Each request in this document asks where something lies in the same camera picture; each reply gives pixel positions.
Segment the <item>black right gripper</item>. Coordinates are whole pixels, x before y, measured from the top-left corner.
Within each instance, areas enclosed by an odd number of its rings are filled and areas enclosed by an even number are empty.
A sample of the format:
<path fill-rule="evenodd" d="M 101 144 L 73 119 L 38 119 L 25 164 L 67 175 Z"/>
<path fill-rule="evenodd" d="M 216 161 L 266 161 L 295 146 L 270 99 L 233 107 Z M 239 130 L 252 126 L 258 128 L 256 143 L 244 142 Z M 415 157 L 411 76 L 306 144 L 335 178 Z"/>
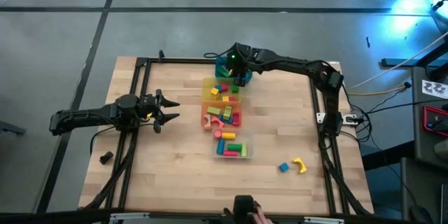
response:
<path fill-rule="evenodd" d="M 239 87 L 246 86 L 246 74 L 254 71 L 249 61 L 253 49 L 249 45 L 235 43 L 226 54 L 225 67 L 227 70 L 232 69 L 234 76 L 234 84 Z"/>

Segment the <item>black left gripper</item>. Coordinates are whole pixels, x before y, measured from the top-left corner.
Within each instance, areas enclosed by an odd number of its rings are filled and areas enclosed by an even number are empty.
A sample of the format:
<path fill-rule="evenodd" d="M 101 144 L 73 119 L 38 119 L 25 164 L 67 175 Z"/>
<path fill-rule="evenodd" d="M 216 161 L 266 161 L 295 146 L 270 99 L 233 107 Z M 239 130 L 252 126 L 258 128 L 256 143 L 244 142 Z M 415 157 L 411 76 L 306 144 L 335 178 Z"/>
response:
<path fill-rule="evenodd" d="M 179 105 L 178 102 L 166 99 L 161 89 L 157 89 L 155 95 L 139 96 L 136 114 L 141 122 L 147 123 L 151 118 L 154 119 L 153 129 L 159 134 L 164 124 L 180 116 L 179 113 L 163 114 L 160 107 L 170 108 Z"/>

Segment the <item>yellow plastic bin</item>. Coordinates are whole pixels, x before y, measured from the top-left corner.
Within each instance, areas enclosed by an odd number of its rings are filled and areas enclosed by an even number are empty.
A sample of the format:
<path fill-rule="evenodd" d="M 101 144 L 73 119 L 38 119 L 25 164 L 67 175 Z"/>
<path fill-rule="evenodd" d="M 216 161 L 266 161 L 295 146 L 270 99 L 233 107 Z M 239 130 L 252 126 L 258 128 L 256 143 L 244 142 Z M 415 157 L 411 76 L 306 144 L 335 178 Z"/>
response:
<path fill-rule="evenodd" d="M 212 88 L 215 85 L 228 84 L 227 92 L 219 92 L 218 97 L 213 97 L 210 94 Z M 239 87 L 239 93 L 232 93 L 231 88 L 235 85 L 232 78 L 205 78 L 202 81 L 202 100 L 204 102 L 223 102 L 223 96 L 235 97 L 236 102 L 240 102 L 242 99 L 242 88 Z"/>

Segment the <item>orange plastic bin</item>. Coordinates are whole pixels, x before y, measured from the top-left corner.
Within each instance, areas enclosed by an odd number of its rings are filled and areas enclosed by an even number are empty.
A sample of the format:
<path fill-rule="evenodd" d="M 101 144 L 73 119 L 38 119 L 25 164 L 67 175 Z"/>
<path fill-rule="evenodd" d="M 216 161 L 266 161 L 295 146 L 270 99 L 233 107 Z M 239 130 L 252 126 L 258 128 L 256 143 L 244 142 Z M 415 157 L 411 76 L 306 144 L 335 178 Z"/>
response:
<path fill-rule="evenodd" d="M 240 113 L 241 124 L 240 124 L 239 127 L 234 127 L 233 125 L 224 123 L 225 126 L 223 128 L 240 128 L 243 125 L 243 113 L 242 113 L 242 106 L 241 106 L 240 102 L 238 102 L 238 101 L 203 101 L 202 102 L 201 116 L 200 116 L 200 125 L 202 126 L 202 128 L 203 128 L 203 124 L 204 124 L 203 123 L 203 120 L 204 120 L 203 116 L 205 114 L 208 114 L 207 113 L 207 107 L 208 106 L 214 106 L 214 107 L 220 108 L 221 109 L 221 114 L 220 115 L 223 114 L 226 106 L 231 106 L 232 107 L 232 114 L 234 112 L 239 112 Z M 217 127 L 210 127 L 209 129 L 204 129 L 204 128 L 203 129 L 204 130 L 212 130 L 214 128 L 217 128 Z"/>

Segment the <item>clear plastic bin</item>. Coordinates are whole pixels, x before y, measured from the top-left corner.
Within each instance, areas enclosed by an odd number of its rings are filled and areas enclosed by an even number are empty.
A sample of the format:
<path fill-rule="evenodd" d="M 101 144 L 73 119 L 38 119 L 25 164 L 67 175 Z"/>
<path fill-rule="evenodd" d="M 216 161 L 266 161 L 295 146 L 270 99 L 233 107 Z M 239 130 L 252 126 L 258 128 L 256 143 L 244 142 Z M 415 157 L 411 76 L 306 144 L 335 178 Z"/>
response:
<path fill-rule="evenodd" d="M 228 156 L 223 156 L 223 155 L 217 155 L 216 154 L 216 149 L 217 149 L 217 145 L 218 145 L 218 140 L 222 139 L 222 138 L 216 139 L 214 137 L 214 132 L 215 131 L 221 131 L 222 133 L 223 132 L 235 132 L 236 133 L 236 139 L 235 140 L 224 140 L 225 141 L 225 149 L 224 149 L 224 151 L 227 151 L 227 145 L 228 144 L 247 144 L 248 156 L 247 157 L 242 157 L 240 152 L 239 152 L 239 155 L 237 157 L 228 157 Z M 251 159 L 254 156 L 254 153 L 255 153 L 255 147 L 253 145 L 252 135 L 247 133 L 247 132 L 245 132 L 245 131 L 241 131 L 240 129 L 216 128 L 216 129 L 213 130 L 213 133 L 212 133 L 211 153 L 214 155 L 215 158 L 243 159 L 243 160 Z"/>

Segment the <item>small black object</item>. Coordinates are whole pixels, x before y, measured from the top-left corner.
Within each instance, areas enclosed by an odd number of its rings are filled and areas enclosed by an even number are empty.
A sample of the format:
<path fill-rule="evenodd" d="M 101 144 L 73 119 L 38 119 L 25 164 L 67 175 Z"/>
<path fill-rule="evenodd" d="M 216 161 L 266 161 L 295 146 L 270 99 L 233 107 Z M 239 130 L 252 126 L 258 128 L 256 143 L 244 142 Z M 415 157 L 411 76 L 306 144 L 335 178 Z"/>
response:
<path fill-rule="evenodd" d="M 109 160 L 110 160 L 113 156 L 114 156 L 114 154 L 113 154 L 111 151 L 108 151 L 108 152 L 106 152 L 104 155 L 102 155 L 102 156 L 99 158 L 99 162 L 100 162 L 102 165 L 105 165 L 105 164 L 107 164 L 107 163 L 109 162 Z"/>

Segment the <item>black handheld device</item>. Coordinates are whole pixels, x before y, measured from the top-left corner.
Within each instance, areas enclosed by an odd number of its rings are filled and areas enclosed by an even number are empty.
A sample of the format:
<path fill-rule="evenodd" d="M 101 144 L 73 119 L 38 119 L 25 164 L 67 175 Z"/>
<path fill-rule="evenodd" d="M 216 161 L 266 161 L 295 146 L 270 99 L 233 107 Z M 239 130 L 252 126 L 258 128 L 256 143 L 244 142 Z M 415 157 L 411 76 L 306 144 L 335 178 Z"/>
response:
<path fill-rule="evenodd" d="M 243 219 L 256 212 L 256 205 L 251 195 L 236 195 L 233 205 L 234 219 Z"/>

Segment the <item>grey chair leg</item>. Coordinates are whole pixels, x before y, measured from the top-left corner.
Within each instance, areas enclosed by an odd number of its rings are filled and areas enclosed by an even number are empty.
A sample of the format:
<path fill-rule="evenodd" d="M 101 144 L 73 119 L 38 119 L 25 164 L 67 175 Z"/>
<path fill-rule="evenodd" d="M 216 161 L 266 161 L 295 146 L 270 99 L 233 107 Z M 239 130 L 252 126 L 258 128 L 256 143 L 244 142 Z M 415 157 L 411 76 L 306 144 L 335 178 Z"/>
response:
<path fill-rule="evenodd" d="M 26 129 L 0 120 L 0 132 L 9 132 L 16 135 L 23 135 L 26 133 Z"/>

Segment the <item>dark side table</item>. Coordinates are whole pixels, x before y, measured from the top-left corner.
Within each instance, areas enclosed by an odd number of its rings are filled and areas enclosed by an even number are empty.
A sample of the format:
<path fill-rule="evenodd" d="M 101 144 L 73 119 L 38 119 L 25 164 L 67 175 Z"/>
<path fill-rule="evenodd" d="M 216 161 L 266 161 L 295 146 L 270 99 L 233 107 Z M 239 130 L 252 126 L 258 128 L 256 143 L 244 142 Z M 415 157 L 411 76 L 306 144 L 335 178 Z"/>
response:
<path fill-rule="evenodd" d="M 414 148 L 416 159 L 427 163 L 444 163 L 446 160 L 440 159 L 434 153 L 435 144 L 444 141 L 445 137 L 433 132 L 426 131 L 422 127 L 422 108 L 424 106 L 434 106 L 441 108 L 448 104 L 448 99 L 430 96 L 422 93 L 421 81 L 431 81 L 428 79 L 426 69 L 423 67 L 414 67 L 412 69 L 412 105 L 413 124 L 414 124 Z"/>

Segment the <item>white marked paper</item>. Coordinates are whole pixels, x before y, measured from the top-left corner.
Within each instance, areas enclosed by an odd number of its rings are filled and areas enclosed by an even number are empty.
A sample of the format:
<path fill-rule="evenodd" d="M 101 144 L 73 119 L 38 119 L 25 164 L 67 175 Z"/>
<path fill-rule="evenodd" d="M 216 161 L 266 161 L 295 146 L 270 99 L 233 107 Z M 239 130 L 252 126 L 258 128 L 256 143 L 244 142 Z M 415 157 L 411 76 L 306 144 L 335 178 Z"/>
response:
<path fill-rule="evenodd" d="M 425 95 L 448 99 L 448 85 L 446 84 L 422 80 L 421 89 Z"/>

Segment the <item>red black case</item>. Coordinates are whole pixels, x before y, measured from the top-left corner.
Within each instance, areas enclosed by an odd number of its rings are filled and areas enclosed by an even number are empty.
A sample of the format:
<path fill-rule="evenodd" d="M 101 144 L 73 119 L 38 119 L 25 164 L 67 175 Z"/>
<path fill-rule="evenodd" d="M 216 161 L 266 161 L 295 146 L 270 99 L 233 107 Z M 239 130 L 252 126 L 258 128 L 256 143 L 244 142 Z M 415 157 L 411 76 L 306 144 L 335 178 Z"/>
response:
<path fill-rule="evenodd" d="M 422 119 L 422 127 L 426 131 L 448 137 L 448 105 L 441 108 L 424 106 Z"/>

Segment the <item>dark grey cabinet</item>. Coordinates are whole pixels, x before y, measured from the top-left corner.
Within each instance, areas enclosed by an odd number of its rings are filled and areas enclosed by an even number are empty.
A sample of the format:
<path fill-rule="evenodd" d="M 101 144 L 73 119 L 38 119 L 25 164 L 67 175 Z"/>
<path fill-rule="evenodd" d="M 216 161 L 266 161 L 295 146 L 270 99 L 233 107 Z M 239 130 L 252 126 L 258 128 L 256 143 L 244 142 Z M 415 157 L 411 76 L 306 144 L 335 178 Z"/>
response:
<path fill-rule="evenodd" d="M 448 170 L 403 157 L 400 175 L 405 185 L 401 189 L 402 219 L 412 219 L 410 209 L 416 204 L 427 210 L 434 224 L 441 224 L 442 185 L 448 185 Z"/>

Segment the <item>grey round object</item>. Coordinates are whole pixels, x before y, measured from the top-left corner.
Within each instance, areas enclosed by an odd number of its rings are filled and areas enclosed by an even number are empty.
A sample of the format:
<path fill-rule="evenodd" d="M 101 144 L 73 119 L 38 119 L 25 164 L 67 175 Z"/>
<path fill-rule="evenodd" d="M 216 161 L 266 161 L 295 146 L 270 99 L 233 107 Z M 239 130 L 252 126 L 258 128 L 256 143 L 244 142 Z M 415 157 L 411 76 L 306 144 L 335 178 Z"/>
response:
<path fill-rule="evenodd" d="M 433 150 L 437 157 L 448 160 L 448 139 L 435 144 Z"/>

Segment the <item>black rounded object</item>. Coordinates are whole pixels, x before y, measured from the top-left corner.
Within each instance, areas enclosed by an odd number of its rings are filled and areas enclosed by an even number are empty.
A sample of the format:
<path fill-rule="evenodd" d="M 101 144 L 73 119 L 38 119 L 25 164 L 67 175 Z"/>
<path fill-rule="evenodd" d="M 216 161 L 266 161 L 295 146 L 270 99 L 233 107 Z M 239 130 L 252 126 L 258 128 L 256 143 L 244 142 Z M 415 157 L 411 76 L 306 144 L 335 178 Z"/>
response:
<path fill-rule="evenodd" d="M 409 208 L 409 214 L 413 221 L 424 224 L 433 224 L 433 219 L 427 209 L 422 206 L 414 205 Z"/>

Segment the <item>silver frame bracket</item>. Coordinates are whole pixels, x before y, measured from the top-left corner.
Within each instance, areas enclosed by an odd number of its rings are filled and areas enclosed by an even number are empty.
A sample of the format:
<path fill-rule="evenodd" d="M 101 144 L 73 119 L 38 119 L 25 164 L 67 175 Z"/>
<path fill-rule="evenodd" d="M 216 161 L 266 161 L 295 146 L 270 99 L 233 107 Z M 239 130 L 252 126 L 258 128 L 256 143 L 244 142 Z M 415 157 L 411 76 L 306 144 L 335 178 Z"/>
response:
<path fill-rule="evenodd" d="M 149 218 L 149 213 L 113 213 L 109 220 L 113 222 Z"/>
<path fill-rule="evenodd" d="M 343 219 L 305 216 L 302 224 L 345 224 Z"/>

